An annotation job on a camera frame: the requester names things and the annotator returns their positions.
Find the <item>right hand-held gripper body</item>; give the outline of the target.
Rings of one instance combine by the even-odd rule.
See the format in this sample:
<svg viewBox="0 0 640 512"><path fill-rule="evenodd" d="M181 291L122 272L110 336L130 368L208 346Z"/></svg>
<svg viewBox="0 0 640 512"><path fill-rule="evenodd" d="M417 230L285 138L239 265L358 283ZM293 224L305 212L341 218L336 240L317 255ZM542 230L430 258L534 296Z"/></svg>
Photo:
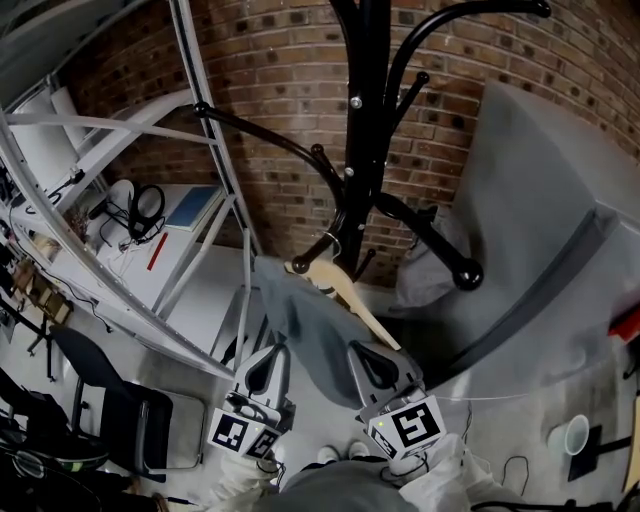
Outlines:
<svg viewBox="0 0 640 512"><path fill-rule="evenodd" d="M433 395L412 384L384 405L373 404L360 412L365 433L389 460L419 455L447 431Z"/></svg>

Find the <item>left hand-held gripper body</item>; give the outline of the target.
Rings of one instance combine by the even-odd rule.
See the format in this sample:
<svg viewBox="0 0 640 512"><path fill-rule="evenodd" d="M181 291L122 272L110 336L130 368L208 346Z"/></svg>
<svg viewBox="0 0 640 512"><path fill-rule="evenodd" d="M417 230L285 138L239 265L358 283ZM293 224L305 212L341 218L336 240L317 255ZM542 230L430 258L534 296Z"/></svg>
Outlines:
<svg viewBox="0 0 640 512"><path fill-rule="evenodd" d="M207 442L244 458L268 458L278 440L293 427L295 405L285 398L273 409L231 391L214 410Z"/></svg>

